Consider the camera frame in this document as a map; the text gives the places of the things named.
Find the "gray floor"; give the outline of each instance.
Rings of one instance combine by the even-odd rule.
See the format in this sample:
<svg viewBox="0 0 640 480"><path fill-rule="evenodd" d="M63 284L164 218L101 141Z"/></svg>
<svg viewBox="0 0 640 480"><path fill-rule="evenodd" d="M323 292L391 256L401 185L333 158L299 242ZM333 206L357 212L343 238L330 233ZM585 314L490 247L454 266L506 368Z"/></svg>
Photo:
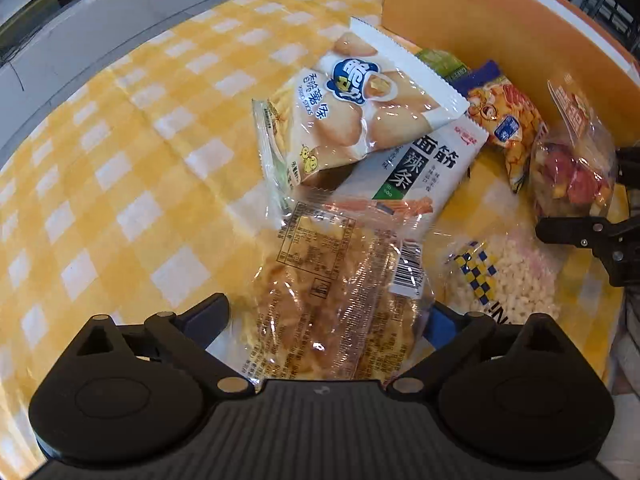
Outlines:
<svg viewBox="0 0 640 480"><path fill-rule="evenodd" d="M38 124L40 124L53 110L66 101L71 95L74 94L82 85L84 85L89 79L96 75L100 70L109 66L114 61L120 59L125 54L128 54L136 47L145 43L145 41L156 37L158 34L175 27L179 23L197 16L201 12L215 7L227 0L206 0L197 4L183 12L173 15L172 17L156 23L153 27L144 30L137 36L131 38L129 41L121 44L110 53L105 55L99 61L92 64L89 68L84 70L81 74L76 76L73 80L65 85L57 94L55 94L47 103L39 108L21 127L14 133L14 135L7 141L7 143L0 148L0 168L5 164L14 151L20 146L24 139L34 130Z"/></svg>

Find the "package tag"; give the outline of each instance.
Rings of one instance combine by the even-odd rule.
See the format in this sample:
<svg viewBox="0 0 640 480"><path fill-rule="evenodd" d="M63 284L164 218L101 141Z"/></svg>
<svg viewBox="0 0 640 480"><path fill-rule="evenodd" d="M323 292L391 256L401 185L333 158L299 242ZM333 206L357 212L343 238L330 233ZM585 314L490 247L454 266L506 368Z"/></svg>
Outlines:
<svg viewBox="0 0 640 480"><path fill-rule="evenodd" d="M404 240L389 292L419 300L422 297L423 290L422 244Z"/></svg>

